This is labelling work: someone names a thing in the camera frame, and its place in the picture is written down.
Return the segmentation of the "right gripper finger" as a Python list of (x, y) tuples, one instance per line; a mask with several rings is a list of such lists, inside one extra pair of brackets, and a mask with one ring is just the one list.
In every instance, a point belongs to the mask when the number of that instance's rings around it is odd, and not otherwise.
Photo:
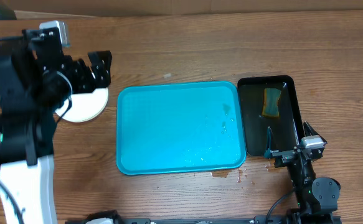
[(271, 159), (272, 154), (275, 151), (275, 140), (273, 139), (273, 132), (271, 127), (267, 128), (267, 136), (266, 136), (266, 149), (264, 152), (264, 158)]
[(318, 132), (316, 132), (314, 130), (314, 128), (307, 121), (305, 121), (303, 123), (303, 129), (304, 129), (304, 136), (305, 137), (318, 136), (326, 144), (326, 140)]

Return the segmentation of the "green yellow sponge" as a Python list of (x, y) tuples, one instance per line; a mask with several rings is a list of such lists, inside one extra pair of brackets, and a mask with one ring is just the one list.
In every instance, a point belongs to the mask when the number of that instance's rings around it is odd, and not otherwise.
[(280, 112), (278, 102), (281, 96), (281, 90), (277, 88), (266, 88), (263, 91), (263, 108), (261, 115), (268, 118), (278, 118)]

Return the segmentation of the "white plate with stain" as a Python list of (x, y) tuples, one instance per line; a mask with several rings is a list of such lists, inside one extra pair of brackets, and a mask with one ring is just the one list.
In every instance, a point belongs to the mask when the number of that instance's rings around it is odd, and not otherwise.
[(108, 88), (98, 88), (92, 93), (71, 95), (72, 107), (62, 118), (73, 123), (89, 121), (105, 109), (108, 98)]

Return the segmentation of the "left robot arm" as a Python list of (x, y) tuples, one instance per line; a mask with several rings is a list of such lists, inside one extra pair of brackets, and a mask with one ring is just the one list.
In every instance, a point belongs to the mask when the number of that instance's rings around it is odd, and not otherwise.
[(90, 65), (65, 55), (67, 26), (45, 22), (0, 38), (0, 197), (8, 223), (56, 223), (53, 180), (55, 110), (71, 96), (110, 85), (110, 51)]

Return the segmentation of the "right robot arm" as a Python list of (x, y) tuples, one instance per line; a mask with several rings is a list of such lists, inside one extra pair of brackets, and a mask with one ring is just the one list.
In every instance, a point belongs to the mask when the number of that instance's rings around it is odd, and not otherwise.
[[(322, 158), (327, 141), (306, 121), (304, 137), (289, 151), (279, 151), (271, 128), (267, 129), (265, 158), (274, 159), (276, 168), (288, 169), (293, 188), (269, 209), (265, 223), (340, 223), (332, 213), (337, 210), (340, 183), (330, 177), (316, 177), (312, 162)], [(290, 195), (295, 194), (298, 208), (287, 211), (283, 217), (273, 216), (274, 209)]]

